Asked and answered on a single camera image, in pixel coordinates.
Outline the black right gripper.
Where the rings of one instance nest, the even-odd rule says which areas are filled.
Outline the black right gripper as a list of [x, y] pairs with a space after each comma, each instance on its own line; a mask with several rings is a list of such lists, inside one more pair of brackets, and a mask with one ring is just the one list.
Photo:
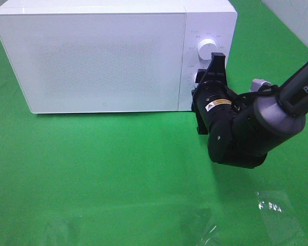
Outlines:
[[207, 135], [204, 120], [231, 120], [232, 92], [230, 91], [225, 70], [225, 55], [220, 52], [211, 53], [211, 62], [206, 70], [198, 70], [201, 81], [192, 91], [191, 110], [196, 115], [197, 132]]

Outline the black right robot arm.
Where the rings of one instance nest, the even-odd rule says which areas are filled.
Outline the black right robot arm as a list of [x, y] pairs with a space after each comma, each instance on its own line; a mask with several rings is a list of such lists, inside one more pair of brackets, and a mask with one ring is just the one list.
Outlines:
[[196, 76], [191, 109], [207, 135], [211, 161], [242, 168], [261, 165], [268, 152], [300, 133], [308, 112], [308, 61], [284, 84], [254, 79], [237, 94], [228, 87], [225, 55], [214, 52]]

